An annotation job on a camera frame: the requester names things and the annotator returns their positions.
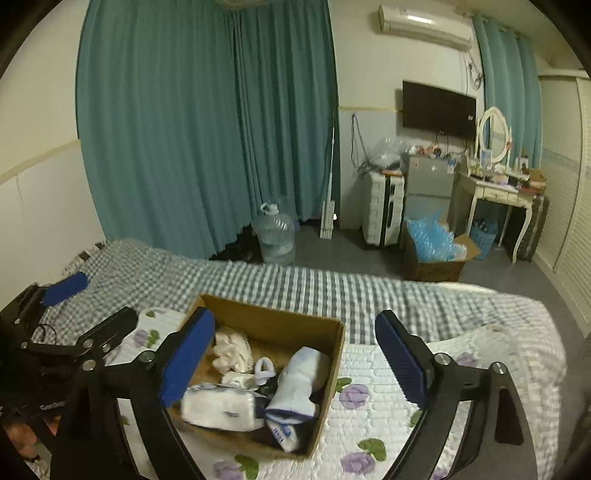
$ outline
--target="light blue curtain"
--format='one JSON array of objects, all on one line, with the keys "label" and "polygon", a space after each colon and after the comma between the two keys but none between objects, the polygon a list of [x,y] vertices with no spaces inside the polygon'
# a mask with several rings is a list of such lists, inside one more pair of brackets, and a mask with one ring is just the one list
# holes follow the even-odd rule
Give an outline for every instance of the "light blue curtain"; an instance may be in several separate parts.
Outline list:
[{"label": "light blue curtain", "polygon": [[316,215],[335,92],[326,0],[91,0],[76,112],[105,235],[207,258],[270,196]]},{"label": "light blue curtain", "polygon": [[509,164],[525,148],[530,167],[540,165],[542,111],[540,83],[531,41],[501,30],[494,18],[474,18],[484,69],[485,105],[498,107],[513,131]]},{"label": "light blue curtain", "polygon": [[287,196],[301,220],[318,218],[337,106],[328,3],[275,0],[233,12],[229,25],[256,204]]}]

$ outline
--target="black suitcase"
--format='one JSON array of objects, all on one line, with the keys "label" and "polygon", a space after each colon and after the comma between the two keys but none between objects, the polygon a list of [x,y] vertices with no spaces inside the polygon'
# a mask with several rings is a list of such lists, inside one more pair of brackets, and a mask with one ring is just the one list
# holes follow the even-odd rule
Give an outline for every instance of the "black suitcase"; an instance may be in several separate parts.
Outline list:
[{"label": "black suitcase", "polygon": [[[531,206],[530,225],[525,232],[519,249],[517,250],[518,260],[527,260],[528,262],[531,262],[534,258],[535,249],[538,247],[538,242],[540,241],[549,205],[550,199],[548,197],[545,197],[544,195],[534,196],[534,202]],[[513,256],[513,249],[515,248],[515,243],[517,243],[517,237],[519,237],[524,221],[525,209],[513,207],[505,239],[503,240],[503,245],[505,245],[510,257]]]}]

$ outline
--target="sticker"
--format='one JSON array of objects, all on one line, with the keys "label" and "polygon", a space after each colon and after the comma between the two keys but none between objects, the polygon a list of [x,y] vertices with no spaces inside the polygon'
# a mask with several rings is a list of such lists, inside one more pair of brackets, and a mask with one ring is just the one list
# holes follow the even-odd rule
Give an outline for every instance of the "sticker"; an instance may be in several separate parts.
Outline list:
[{"label": "sticker", "polygon": [[448,175],[453,175],[453,173],[456,171],[456,159],[455,158],[450,158],[447,161],[447,174]]}]

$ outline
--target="plaid blanket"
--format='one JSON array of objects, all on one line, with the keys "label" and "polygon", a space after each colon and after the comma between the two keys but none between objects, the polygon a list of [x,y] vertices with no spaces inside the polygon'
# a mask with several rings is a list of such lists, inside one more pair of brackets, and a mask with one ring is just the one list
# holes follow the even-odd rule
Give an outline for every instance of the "plaid blanket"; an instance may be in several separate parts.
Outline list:
[{"label": "plaid blanket", "polygon": [[301,267],[189,260],[134,241],[113,242],[80,269],[88,288],[45,313],[57,343],[78,336],[123,306],[160,306],[186,311],[209,293],[264,307],[341,320],[348,341],[376,343],[374,318],[394,311],[406,328],[426,342],[450,339],[497,323],[518,340],[527,364],[527,411],[536,446],[538,476],[550,478],[558,446],[560,392],[566,372],[564,349],[545,307],[507,294],[472,293],[423,284]]}]

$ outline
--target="screw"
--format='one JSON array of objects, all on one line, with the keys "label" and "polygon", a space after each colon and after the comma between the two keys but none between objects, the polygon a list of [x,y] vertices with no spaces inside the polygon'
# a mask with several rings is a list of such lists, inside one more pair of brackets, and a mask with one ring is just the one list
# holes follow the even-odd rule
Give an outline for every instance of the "screw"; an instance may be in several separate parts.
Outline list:
[{"label": "screw", "polygon": [[436,353],[435,361],[440,365],[449,365],[452,363],[452,358],[446,353]]},{"label": "screw", "polygon": [[155,355],[156,354],[152,350],[144,350],[138,355],[138,358],[140,362],[147,364],[154,359]]},{"label": "screw", "polygon": [[501,362],[494,362],[492,364],[492,369],[501,375],[507,372],[507,367]]},{"label": "screw", "polygon": [[94,370],[96,367],[96,362],[94,360],[87,360],[82,364],[82,370],[85,372],[89,372],[90,370]]}]

